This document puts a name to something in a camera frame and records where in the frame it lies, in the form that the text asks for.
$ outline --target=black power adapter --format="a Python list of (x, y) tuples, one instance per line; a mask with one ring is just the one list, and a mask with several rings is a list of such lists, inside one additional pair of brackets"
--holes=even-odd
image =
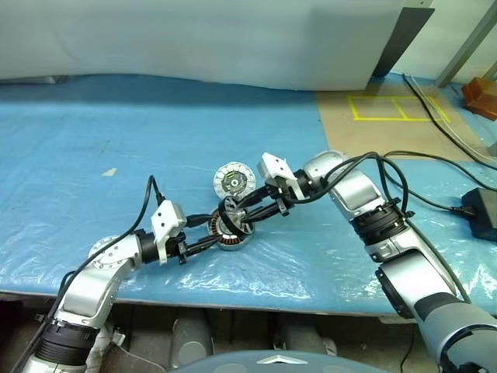
[(473, 236), (497, 242), (497, 191), (476, 188), (462, 202), (474, 211), (474, 216), (467, 217)]

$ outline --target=robotic arm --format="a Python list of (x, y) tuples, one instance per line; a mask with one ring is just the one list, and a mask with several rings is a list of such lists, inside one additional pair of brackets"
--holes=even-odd
[[(284, 159), (265, 153), (259, 163), (265, 186), (241, 200), (226, 197), (219, 203), (222, 233), (243, 240), (253, 234), (257, 221), (275, 214), (286, 216), (295, 205), (329, 193), (370, 258), (380, 264), (376, 275), (392, 306), (399, 315), (416, 320), (428, 351), (443, 371), (497, 373), (495, 319), (456, 298), (450, 274), (408, 224), (396, 206), (398, 200), (385, 198), (358, 169), (344, 176), (346, 166), (339, 167), (344, 161), (340, 152), (323, 152), (293, 173)], [(249, 210), (267, 197), (274, 202)], [(151, 219), (153, 232), (135, 231), (75, 277), (23, 371), (84, 372), (120, 282), (143, 264), (156, 260), (163, 264), (171, 256), (184, 263), (188, 256), (212, 246), (221, 235), (187, 245), (182, 231), (209, 219), (210, 215), (186, 217), (179, 205), (162, 201)], [(112, 239), (98, 241), (89, 255)]]

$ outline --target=orange object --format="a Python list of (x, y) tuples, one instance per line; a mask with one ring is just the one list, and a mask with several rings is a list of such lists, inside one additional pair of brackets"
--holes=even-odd
[(472, 113), (497, 119), (497, 82), (474, 78), (463, 86), (464, 104)]

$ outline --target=copper coil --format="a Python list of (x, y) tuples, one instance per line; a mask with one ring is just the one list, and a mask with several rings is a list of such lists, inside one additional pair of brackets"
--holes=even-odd
[(212, 231), (212, 234), (222, 235), (222, 237), (219, 239), (219, 243), (227, 246), (233, 246), (242, 242), (242, 240), (238, 236), (233, 235), (231, 232), (229, 232), (229, 234), (226, 232), (221, 232), (218, 226), (221, 223), (219, 219), (221, 219), (221, 217), (219, 216), (219, 212), (215, 211), (212, 215), (212, 220), (210, 221), (210, 230)]

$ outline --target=white wall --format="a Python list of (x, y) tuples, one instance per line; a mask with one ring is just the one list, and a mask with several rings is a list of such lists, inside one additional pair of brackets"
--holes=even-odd
[[(494, 0), (435, 0), (428, 23), (393, 70), (421, 78), (437, 78), (476, 27)], [(466, 83), (482, 76), (497, 61), (497, 26), (455, 76)]]

